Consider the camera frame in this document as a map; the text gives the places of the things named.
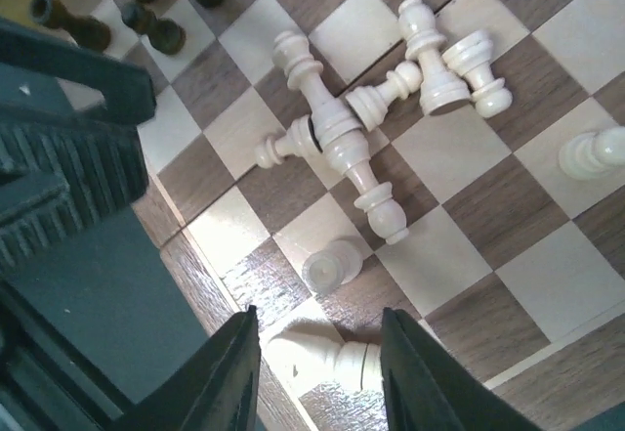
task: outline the chess board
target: chess board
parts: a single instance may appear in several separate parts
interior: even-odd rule
[[[625,0],[425,0],[449,44],[490,32],[514,103],[489,120],[471,107],[424,116],[418,94],[391,107],[369,135],[371,165],[393,184],[410,236],[388,246],[322,159],[266,170],[253,148],[309,112],[271,63],[277,33],[307,34],[340,96],[403,59],[401,1],[227,0],[207,11],[158,0],[154,11],[187,31],[175,57],[121,24],[125,0],[78,5],[113,27],[107,54],[153,79],[157,113],[140,129],[152,187],[137,210],[198,316],[211,323],[217,298],[230,311],[254,304],[266,345],[311,321],[340,341],[378,341],[382,308],[404,309],[486,387],[546,429],[568,429],[625,400],[625,171],[577,182],[557,160],[577,134],[625,125]],[[314,296],[302,265],[337,237],[358,245],[362,273]],[[299,414],[276,429],[386,429],[382,395],[294,377],[286,363],[264,357],[278,381],[263,400],[285,395]]]

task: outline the white chess piece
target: white chess piece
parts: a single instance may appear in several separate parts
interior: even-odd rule
[[[437,31],[432,10],[421,0],[399,6],[399,29],[406,40],[406,59],[419,63],[423,72],[421,108],[425,114],[453,111],[471,99],[467,84],[447,69],[438,48],[445,37]]]
[[[330,167],[355,185],[360,197],[354,206],[367,213],[373,232],[388,244],[405,238],[406,215],[393,200],[392,185],[377,181],[369,164],[371,154],[362,124],[326,89],[319,76],[323,66],[311,55],[308,39],[288,31],[281,33],[275,39],[273,62],[284,70],[288,88],[304,94],[323,155]]]
[[[560,168],[576,180],[603,177],[625,166],[625,126],[583,133],[560,149]]]
[[[495,79],[490,69],[493,44],[485,30],[478,30],[448,48],[442,59],[449,69],[465,78],[474,93],[476,111],[484,118],[501,113],[512,104],[512,94],[503,78]]]
[[[382,390],[380,346],[286,330],[268,344],[271,355],[281,358],[287,372],[334,380],[348,390]]]
[[[297,118],[281,138],[267,136],[254,149],[256,163],[264,169],[284,162],[287,155],[312,157],[321,155],[313,135],[313,123],[309,115]]]
[[[367,131],[373,131],[384,121],[389,105],[395,99],[405,101],[419,90],[422,82],[419,66],[413,62],[402,62],[395,70],[387,72],[385,82],[376,87],[356,87],[345,96],[345,100]]]
[[[329,294],[350,282],[362,270],[362,254],[347,240],[333,240],[311,255],[302,268],[302,279],[317,294]]]

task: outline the wooden chess board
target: wooden chess board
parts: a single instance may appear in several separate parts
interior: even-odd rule
[[[410,312],[486,387],[545,429],[625,399],[625,172],[593,182],[557,162],[573,136],[625,125],[625,0],[425,0],[449,43],[486,28],[514,104],[423,116],[418,95],[369,135],[410,236],[385,245],[353,207],[351,183],[321,160],[270,170],[253,147],[308,112],[271,63],[282,30],[306,33],[336,95],[377,84],[403,58],[401,0],[158,0],[187,31],[175,57],[119,16],[125,0],[66,0],[114,30],[107,53],[144,66],[157,94],[140,129],[152,186],[137,211],[209,331],[258,306],[261,341],[297,320],[337,339],[375,340],[382,308]],[[315,297],[304,260],[337,237],[362,274]],[[383,397],[289,376],[264,357],[269,429],[386,429]]]

